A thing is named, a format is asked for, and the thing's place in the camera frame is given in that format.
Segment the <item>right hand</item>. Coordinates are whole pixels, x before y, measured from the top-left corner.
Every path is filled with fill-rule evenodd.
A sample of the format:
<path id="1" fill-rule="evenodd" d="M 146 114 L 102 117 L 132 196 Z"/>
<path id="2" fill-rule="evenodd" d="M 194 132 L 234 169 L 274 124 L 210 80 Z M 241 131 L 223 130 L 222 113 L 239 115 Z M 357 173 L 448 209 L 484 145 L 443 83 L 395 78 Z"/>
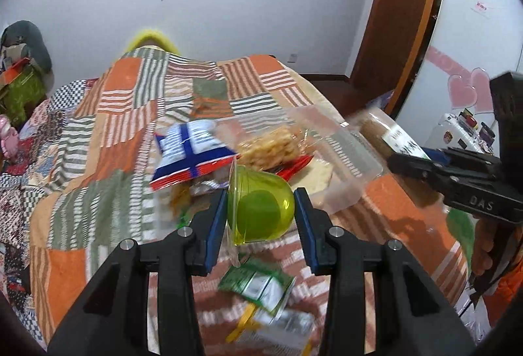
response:
<path id="1" fill-rule="evenodd" d="M 472 251 L 472 272 L 476 276 L 482 276 L 493 265 L 493 260 L 489 254 L 494 248 L 496 231 L 496 220 L 480 218 L 476 222 Z"/>

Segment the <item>orange right sleeve forearm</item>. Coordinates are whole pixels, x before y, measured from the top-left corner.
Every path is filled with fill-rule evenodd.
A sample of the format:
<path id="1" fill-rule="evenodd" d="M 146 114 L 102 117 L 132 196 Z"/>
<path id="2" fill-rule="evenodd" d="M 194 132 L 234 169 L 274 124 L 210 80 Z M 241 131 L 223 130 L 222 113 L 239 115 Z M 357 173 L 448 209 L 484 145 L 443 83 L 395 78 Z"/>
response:
<path id="1" fill-rule="evenodd" d="M 502 317 L 520 285 L 522 285 L 522 249 L 519 249 L 516 259 L 513 260 L 508 272 L 501 277 L 495 290 L 483 296 L 491 327 L 494 327 Z"/>

